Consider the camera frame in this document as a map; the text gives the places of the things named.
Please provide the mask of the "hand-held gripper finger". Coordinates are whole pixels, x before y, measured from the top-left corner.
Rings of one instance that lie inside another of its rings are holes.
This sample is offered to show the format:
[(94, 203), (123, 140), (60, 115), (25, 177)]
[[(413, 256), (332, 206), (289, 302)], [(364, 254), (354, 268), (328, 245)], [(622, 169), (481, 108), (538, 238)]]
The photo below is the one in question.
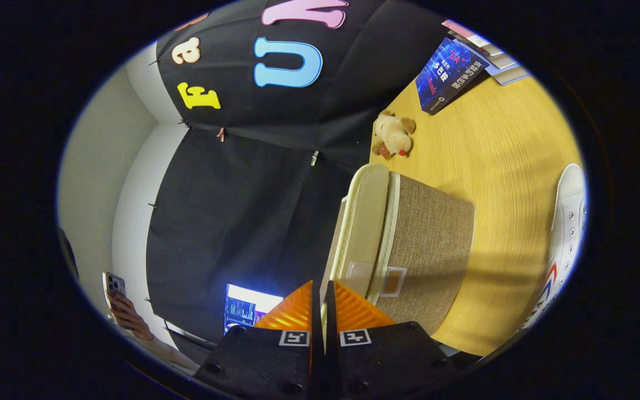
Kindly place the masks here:
[(340, 399), (424, 399), (461, 374), (417, 322), (397, 323), (334, 281), (326, 355), (328, 382)]
[(255, 325), (229, 329), (195, 378), (231, 399), (310, 399), (322, 354), (318, 293), (308, 281)]

